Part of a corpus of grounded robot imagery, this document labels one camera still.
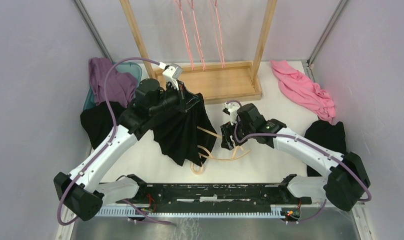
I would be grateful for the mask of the black pleated skirt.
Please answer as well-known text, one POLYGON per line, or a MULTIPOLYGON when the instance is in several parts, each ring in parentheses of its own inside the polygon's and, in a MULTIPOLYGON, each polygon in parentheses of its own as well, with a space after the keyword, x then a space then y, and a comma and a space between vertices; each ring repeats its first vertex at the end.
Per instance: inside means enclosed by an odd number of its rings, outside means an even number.
POLYGON ((186 113, 174 111, 166 122, 153 128, 154 141, 156 141, 163 155, 167 155, 176 164, 182 166, 185 160, 202 167, 206 157, 199 156, 198 146, 212 151, 217 137, 202 131, 199 128, 216 133, 206 112, 204 96, 196 94, 199 102, 186 113))

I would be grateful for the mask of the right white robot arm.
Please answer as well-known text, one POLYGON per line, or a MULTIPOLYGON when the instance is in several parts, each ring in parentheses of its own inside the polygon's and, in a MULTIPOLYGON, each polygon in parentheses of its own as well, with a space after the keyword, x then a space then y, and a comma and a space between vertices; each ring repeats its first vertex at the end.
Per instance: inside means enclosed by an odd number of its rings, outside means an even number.
POLYGON ((222 148, 232 150, 254 139, 297 158, 319 173, 319 176, 288 175, 278 191, 283 203, 291 204, 299 198, 323 199, 348 212, 358 202, 371 201, 370 180, 359 155, 330 150, 277 119, 266 120, 252 103, 242 105, 229 100, 223 107, 230 120, 221 126, 222 148))

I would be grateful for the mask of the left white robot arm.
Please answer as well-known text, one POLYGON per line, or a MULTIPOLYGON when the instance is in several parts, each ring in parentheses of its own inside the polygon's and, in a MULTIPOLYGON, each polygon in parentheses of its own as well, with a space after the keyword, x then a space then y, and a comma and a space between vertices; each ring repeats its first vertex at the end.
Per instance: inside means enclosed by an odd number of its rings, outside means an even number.
POLYGON ((143 80, 135 97, 118 118, 102 143, 79 166, 69 173, 59 172, 54 186, 59 198, 58 214, 62 207, 71 210, 77 219, 92 219, 104 205, 122 199, 142 203, 147 190, 138 182, 126 177, 119 181, 102 183, 101 180, 113 164, 144 134, 162 124, 171 126, 179 114, 187 115, 203 101, 200 93, 189 92, 184 83, 178 87, 167 83, 162 88, 156 79, 143 80))

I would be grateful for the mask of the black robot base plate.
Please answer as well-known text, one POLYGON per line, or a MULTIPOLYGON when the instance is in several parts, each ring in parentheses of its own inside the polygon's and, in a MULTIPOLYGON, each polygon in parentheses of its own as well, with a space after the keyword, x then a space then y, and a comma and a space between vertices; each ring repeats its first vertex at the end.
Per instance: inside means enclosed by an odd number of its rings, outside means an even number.
POLYGON ((272 183, 149 183, 129 199, 149 204, 155 213, 267 213, 271 205, 309 205, 311 198, 294 197, 272 183))

